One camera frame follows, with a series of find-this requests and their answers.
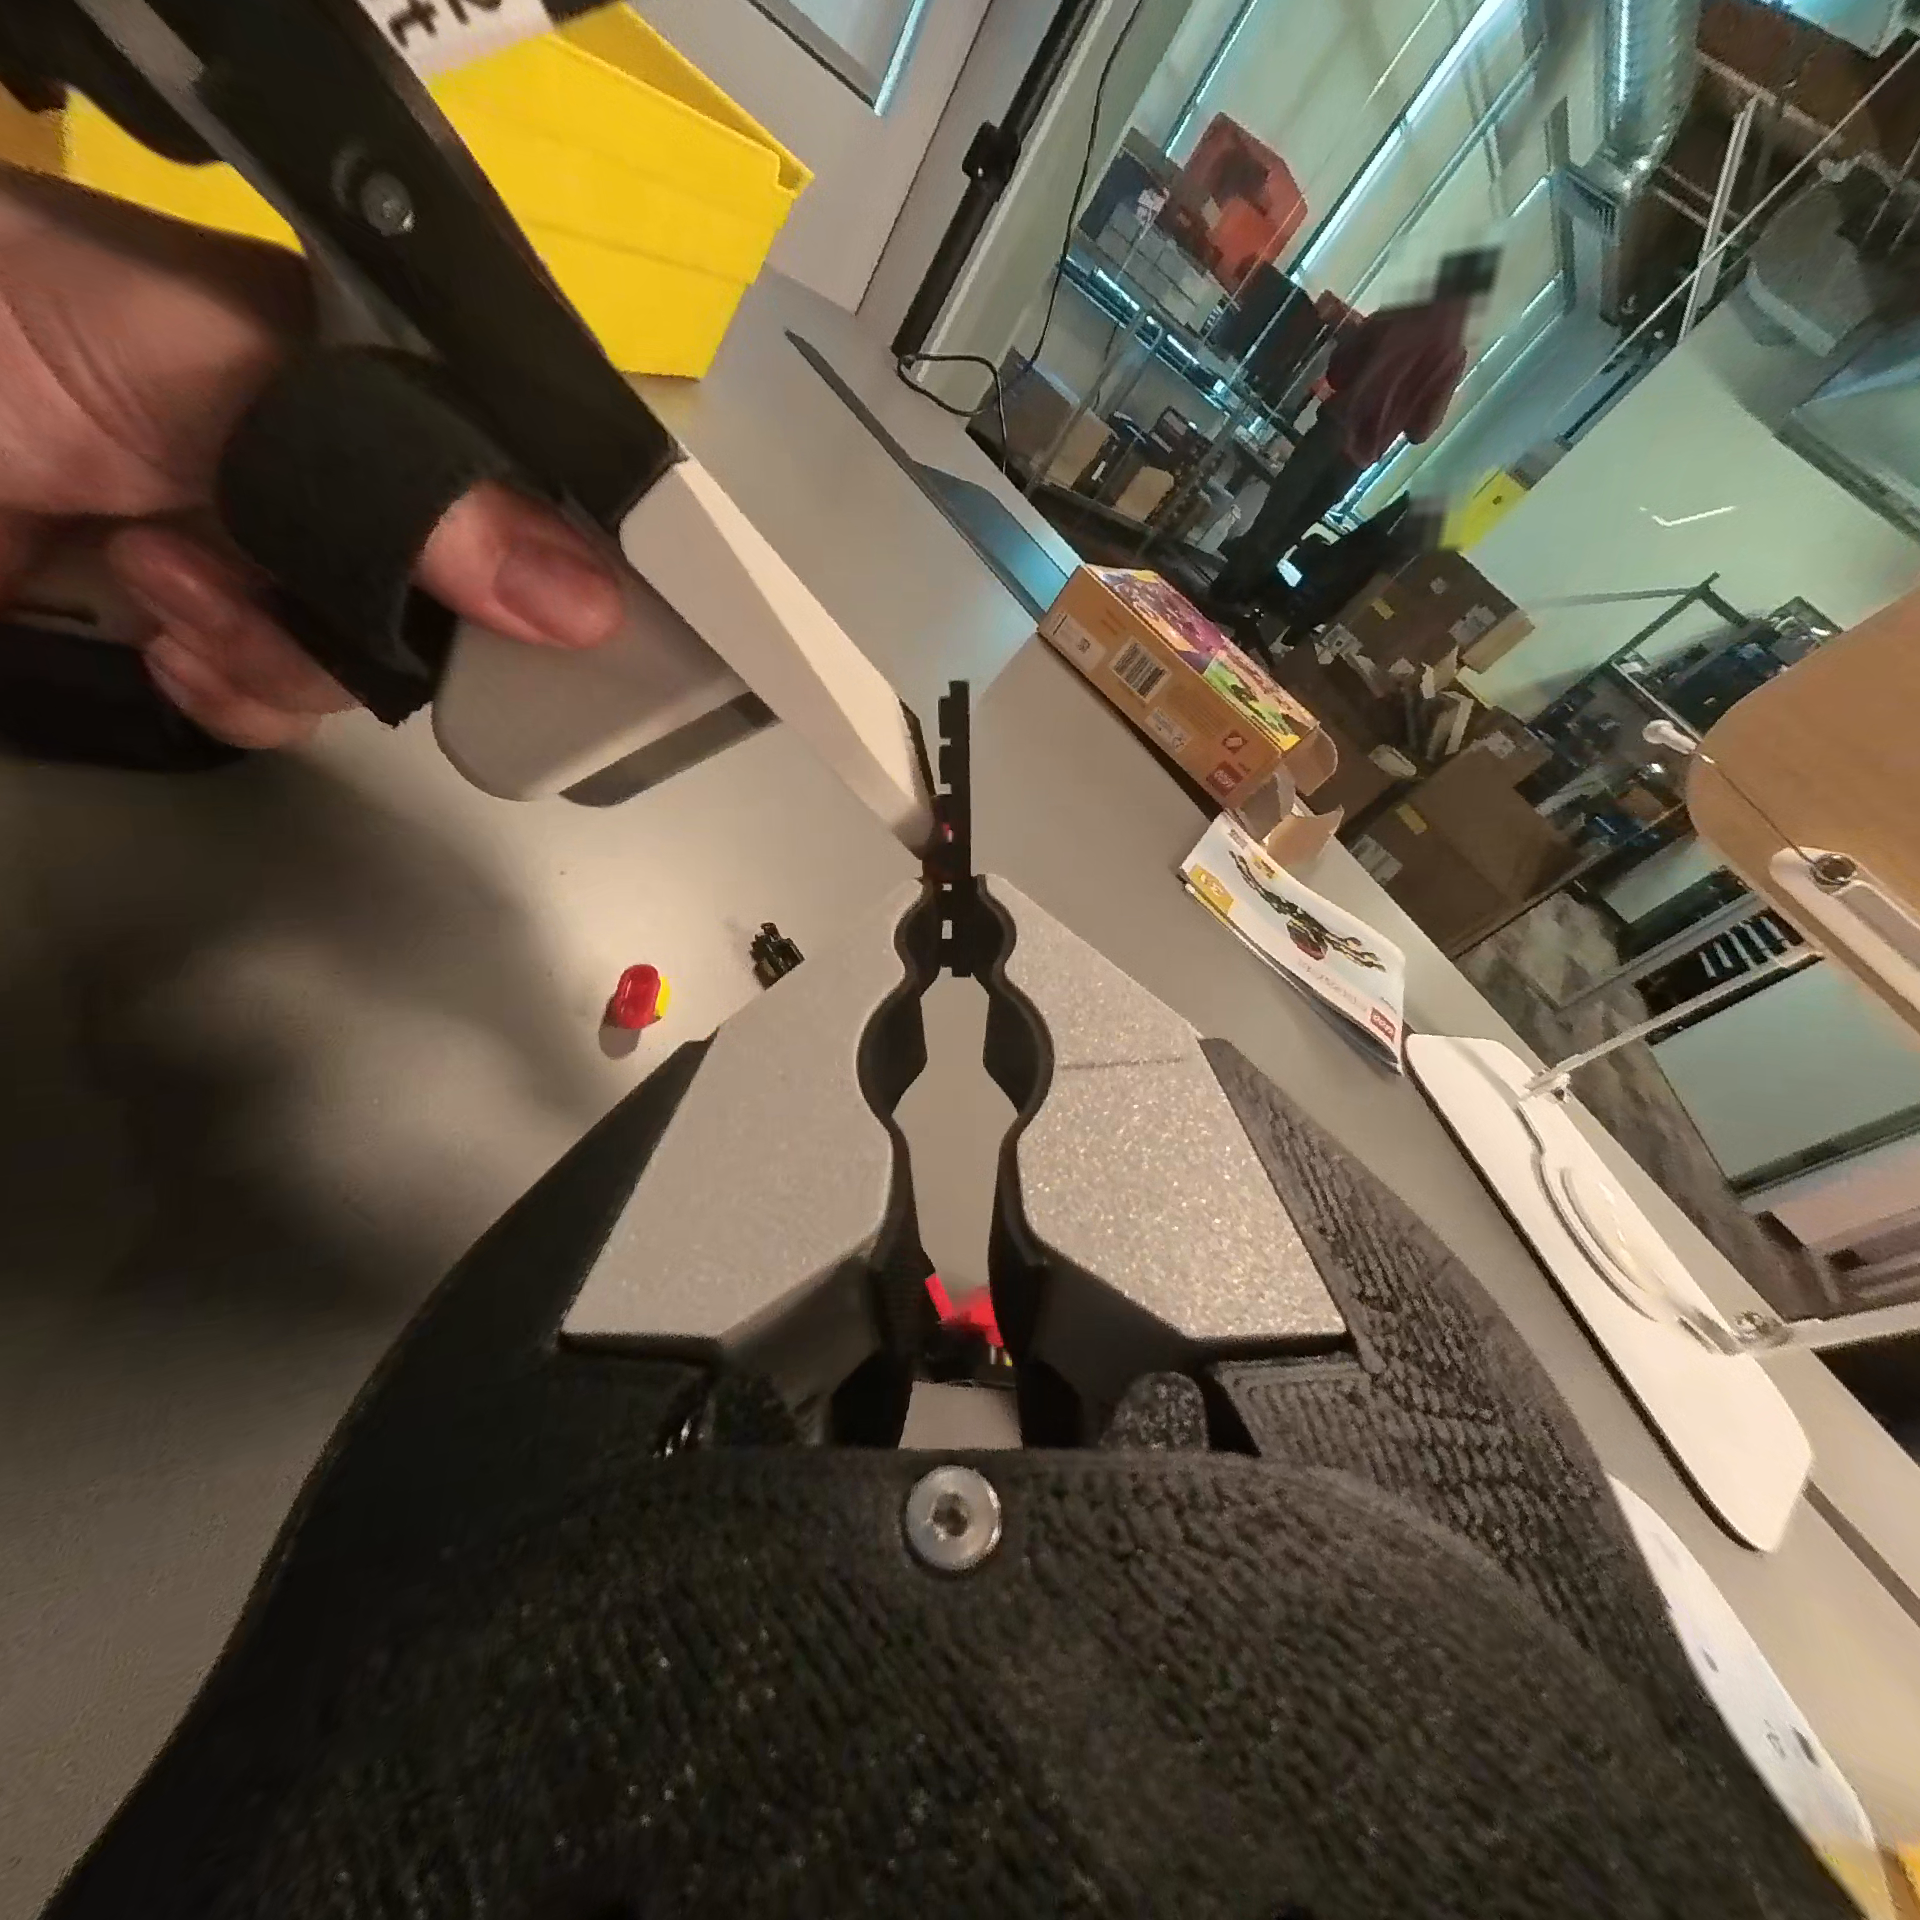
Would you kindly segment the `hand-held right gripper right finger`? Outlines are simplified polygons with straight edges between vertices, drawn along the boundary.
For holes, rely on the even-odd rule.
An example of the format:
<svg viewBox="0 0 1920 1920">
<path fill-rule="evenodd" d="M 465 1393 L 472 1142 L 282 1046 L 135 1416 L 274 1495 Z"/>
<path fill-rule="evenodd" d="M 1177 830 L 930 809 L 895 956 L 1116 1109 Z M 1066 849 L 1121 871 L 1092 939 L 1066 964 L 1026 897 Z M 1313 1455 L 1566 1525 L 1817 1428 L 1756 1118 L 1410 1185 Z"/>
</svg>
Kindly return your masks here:
<svg viewBox="0 0 1920 1920">
<path fill-rule="evenodd" d="M 1092 1444 L 1148 1375 L 1349 1359 L 1353 1333 L 1204 1038 L 1004 878 L 983 1065 L 1012 1109 L 990 1279 L 1021 1439 Z"/>
</svg>

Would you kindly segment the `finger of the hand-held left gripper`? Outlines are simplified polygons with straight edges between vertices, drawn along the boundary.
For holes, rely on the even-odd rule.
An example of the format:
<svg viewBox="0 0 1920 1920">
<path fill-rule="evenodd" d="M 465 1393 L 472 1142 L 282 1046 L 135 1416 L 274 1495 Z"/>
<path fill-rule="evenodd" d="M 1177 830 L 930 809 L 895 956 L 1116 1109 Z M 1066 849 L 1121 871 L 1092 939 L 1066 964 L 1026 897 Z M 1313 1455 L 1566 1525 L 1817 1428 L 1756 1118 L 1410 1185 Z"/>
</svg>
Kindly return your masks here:
<svg viewBox="0 0 1920 1920">
<path fill-rule="evenodd" d="M 646 583 L 622 589 L 614 635 L 548 649 L 463 621 L 432 702 L 432 735 L 478 791 L 605 809 L 776 721 L 770 707 Z"/>
<path fill-rule="evenodd" d="M 617 533 L 629 566 L 913 857 L 933 849 L 919 725 L 797 572 L 686 454 Z"/>
</svg>

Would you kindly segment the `yellow plastic bin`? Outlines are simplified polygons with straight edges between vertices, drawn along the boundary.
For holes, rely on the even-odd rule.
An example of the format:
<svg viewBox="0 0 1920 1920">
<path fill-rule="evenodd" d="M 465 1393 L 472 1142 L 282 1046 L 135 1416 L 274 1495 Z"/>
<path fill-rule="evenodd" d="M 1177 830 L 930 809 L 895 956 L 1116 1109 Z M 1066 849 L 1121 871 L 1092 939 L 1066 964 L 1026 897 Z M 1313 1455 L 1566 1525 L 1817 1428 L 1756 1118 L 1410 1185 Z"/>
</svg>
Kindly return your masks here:
<svg viewBox="0 0 1920 1920">
<path fill-rule="evenodd" d="M 188 229 L 292 256 L 230 166 L 165 158 L 77 80 L 47 76 L 2 5 L 4 161 Z M 612 365 L 701 377 L 807 165 L 623 5 L 362 5 L 426 84 Z"/>
</svg>

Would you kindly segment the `long black lego plate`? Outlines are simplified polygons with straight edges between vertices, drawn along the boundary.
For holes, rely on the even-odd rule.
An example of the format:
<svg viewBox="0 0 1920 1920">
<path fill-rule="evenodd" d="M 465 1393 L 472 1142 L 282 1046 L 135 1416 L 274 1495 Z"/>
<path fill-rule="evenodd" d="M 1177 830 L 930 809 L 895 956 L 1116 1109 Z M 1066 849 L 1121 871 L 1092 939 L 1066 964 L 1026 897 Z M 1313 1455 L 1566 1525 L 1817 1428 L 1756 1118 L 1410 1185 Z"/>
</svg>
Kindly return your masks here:
<svg viewBox="0 0 1920 1920">
<path fill-rule="evenodd" d="M 940 964 L 949 976 L 975 974 L 975 872 L 970 835 L 970 686 L 949 680 L 935 711 L 927 763 L 933 838 L 920 861 L 922 896 L 937 920 Z"/>
</svg>

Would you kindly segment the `black red yellow lego model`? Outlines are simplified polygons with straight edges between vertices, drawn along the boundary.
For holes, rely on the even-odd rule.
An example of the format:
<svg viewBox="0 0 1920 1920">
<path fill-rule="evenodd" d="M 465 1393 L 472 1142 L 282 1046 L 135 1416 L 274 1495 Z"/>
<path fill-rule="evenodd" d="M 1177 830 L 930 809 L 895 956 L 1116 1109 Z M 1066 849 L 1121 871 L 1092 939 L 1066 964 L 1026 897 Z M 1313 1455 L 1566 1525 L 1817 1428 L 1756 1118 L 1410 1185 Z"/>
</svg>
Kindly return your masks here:
<svg viewBox="0 0 1920 1920">
<path fill-rule="evenodd" d="M 1005 1350 L 988 1287 L 950 1292 L 937 1272 L 922 1277 L 933 1325 L 919 1348 L 925 1381 L 937 1384 L 1008 1387 L 1014 1365 Z"/>
</svg>

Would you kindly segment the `orange cardboard lego box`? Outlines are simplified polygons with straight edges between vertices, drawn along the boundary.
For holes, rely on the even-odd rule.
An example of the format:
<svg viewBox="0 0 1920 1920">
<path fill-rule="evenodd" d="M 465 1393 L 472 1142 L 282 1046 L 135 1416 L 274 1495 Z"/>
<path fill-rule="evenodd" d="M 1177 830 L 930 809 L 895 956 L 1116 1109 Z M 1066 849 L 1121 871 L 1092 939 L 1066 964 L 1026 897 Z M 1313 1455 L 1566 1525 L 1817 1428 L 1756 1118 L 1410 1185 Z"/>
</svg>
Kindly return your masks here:
<svg viewBox="0 0 1920 1920">
<path fill-rule="evenodd" d="M 1081 564 L 1038 635 L 1282 869 L 1306 871 L 1332 846 L 1340 807 L 1312 809 L 1336 772 L 1332 734 L 1168 579 Z"/>
</svg>

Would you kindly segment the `person's left hand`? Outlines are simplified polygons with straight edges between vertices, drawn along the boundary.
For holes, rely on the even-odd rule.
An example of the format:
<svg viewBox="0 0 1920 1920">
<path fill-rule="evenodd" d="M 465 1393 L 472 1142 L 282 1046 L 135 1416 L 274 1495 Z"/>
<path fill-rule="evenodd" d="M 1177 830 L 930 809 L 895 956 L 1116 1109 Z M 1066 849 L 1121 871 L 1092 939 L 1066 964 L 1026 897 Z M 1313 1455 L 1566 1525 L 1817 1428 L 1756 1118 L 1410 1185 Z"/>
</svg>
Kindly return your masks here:
<svg viewBox="0 0 1920 1920">
<path fill-rule="evenodd" d="M 210 508 L 236 420 L 313 327 L 294 254 L 4 161 L 4 613 L 103 611 L 161 699 L 236 750 L 354 709 Z"/>
</svg>

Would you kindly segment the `closed instruction booklet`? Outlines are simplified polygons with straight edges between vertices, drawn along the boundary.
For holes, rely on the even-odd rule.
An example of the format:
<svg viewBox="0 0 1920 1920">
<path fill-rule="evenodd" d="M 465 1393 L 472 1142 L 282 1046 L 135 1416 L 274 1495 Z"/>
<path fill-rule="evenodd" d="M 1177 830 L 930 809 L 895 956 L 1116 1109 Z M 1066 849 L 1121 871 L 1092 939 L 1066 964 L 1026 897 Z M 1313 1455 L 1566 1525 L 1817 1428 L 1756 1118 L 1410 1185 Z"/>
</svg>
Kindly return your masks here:
<svg viewBox="0 0 1920 1920">
<path fill-rule="evenodd" d="M 1406 956 L 1216 815 L 1178 869 L 1185 894 L 1357 1048 L 1406 1070 Z"/>
</svg>

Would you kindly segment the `stack of cardboard boxes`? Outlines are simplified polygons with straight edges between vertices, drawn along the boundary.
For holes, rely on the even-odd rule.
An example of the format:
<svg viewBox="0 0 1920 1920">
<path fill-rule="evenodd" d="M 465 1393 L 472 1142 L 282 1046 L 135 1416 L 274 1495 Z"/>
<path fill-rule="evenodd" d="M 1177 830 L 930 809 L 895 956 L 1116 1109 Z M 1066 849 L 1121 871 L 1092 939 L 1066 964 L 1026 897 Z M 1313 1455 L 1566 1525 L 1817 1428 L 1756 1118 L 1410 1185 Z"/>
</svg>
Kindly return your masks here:
<svg viewBox="0 0 1920 1920">
<path fill-rule="evenodd" d="M 1580 859 L 1521 795 L 1551 752 L 1477 680 L 1526 635 L 1526 613 L 1442 548 L 1367 583 L 1312 645 L 1312 707 L 1336 752 L 1317 803 L 1452 956 L 1543 900 Z"/>
</svg>

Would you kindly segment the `black stand pole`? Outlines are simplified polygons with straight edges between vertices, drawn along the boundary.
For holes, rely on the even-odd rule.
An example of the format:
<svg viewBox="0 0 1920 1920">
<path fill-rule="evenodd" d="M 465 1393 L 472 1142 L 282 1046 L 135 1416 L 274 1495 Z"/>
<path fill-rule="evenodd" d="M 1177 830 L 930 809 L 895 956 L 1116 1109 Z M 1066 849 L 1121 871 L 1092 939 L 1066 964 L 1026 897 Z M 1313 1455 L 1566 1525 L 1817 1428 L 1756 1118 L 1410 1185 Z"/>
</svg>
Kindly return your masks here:
<svg viewBox="0 0 1920 1920">
<path fill-rule="evenodd" d="M 1100 1 L 1060 1 L 1047 17 L 1047 28 L 1028 57 L 1010 102 L 999 118 L 984 118 L 970 135 L 962 156 L 967 188 L 957 201 L 927 270 L 906 304 L 893 341 L 890 357 L 901 365 L 917 365 L 927 359 L 927 336 L 940 321 L 964 267 L 975 252 L 980 236 L 1014 179 L 1024 141 L 1040 120 L 1052 94 L 1062 80 L 1076 43 L 1084 39 Z"/>
</svg>

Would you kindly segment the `metal shelf rack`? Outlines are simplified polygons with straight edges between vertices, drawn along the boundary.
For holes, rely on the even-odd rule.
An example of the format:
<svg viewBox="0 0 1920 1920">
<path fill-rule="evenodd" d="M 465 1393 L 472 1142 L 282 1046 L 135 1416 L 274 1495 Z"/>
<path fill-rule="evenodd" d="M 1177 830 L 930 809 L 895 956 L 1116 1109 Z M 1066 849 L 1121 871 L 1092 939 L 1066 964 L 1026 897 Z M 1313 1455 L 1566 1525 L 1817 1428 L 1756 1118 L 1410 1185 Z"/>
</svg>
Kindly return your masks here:
<svg viewBox="0 0 1920 1920">
<path fill-rule="evenodd" d="M 1351 315 L 1289 267 L 1305 221 L 1277 265 L 1224 289 L 1193 256 L 1189 152 L 1129 133 L 1078 215 L 1060 286 L 1111 339 L 1066 415 L 1024 456 L 1042 494 L 1086 501 L 1141 548 L 1218 548 L 1250 516 L 1313 420 Z"/>
</svg>

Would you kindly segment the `open instruction booklet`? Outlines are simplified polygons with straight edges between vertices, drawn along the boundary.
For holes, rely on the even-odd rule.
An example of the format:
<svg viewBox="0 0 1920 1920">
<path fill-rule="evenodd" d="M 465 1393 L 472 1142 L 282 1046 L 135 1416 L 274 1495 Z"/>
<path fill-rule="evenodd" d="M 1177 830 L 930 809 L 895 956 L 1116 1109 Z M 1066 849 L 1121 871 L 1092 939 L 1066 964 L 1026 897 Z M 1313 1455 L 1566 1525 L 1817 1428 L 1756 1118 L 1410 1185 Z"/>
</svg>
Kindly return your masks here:
<svg viewBox="0 0 1920 1920">
<path fill-rule="evenodd" d="M 1801 1840 L 1830 1869 L 1856 1911 L 1892 1918 L 1897 1911 L 1881 1843 L 1833 1753 L 1692 1550 L 1631 1487 L 1620 1478 L 1609 1478 L 1609 1484 L 1664 1597 L 1686 1663 L 1745 1765 L 1760 1775 Z"/>
</svg>

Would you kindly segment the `wooden board on white stand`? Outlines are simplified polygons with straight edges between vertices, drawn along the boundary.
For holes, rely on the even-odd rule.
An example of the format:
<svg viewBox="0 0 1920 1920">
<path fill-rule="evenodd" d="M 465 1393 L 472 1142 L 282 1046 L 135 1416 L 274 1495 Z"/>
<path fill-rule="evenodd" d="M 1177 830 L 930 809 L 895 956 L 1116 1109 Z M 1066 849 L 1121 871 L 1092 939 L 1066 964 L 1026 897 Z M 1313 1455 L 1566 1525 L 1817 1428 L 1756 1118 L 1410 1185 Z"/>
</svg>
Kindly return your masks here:
<svg viewBox="0 0 1920 1920">
<path fill-rule="evenodd" d="M 1916 593 L 1745 695 L 1692 748 L 1694 824 L 1761 908 L 1912 1039 L 1917 1027 Z M 1602 1046 L 1528 1068 L 1489 1039 L 1417 1036 L 1407 1068 L 1609 1359 L 1698 1502 L 1781 1547 L 1812 1446 L 1761 1357 L 1801 1341 L 1726 1317 L 1597 1149 L 1569 1094 Z"/>
</svg>

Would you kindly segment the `dark flat base plate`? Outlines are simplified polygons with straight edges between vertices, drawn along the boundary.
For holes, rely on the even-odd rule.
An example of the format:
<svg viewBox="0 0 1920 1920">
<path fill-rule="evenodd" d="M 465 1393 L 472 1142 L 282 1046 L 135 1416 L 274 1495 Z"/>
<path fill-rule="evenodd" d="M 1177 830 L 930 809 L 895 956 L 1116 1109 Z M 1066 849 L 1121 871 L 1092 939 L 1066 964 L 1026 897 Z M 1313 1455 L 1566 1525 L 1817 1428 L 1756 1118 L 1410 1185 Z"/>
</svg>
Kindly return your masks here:
<svg viewBox="0 0 1920 1920">
<path fill-rule="evenodd" d="M 902 477 L 959 534 L 980 566 L 1040 623 L 1071 569 L 1055 563 L 993 491 L 909 453 L 813 342 L 796 329 L 783 336 Z"/>
</svg>

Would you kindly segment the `silver ventilation duct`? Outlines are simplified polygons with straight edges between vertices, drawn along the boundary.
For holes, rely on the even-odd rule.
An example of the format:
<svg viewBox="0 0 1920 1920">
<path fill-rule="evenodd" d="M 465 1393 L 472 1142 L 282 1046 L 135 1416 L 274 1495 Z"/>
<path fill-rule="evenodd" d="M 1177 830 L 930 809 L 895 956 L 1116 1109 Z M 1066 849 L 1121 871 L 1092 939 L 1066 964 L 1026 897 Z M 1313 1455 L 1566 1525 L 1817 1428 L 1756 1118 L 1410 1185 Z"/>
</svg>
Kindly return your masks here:
<svg viewBox="0 0 1920 1920">
<path fill-rule="evenodd" d="M 1597 61 L 1597 141 L 1553 173 L 1576 299 L 1607 321 L 1626 304 L 1626 243 L 1696 94 L 1698 1 L 1568 5 Z"/>
</svg>

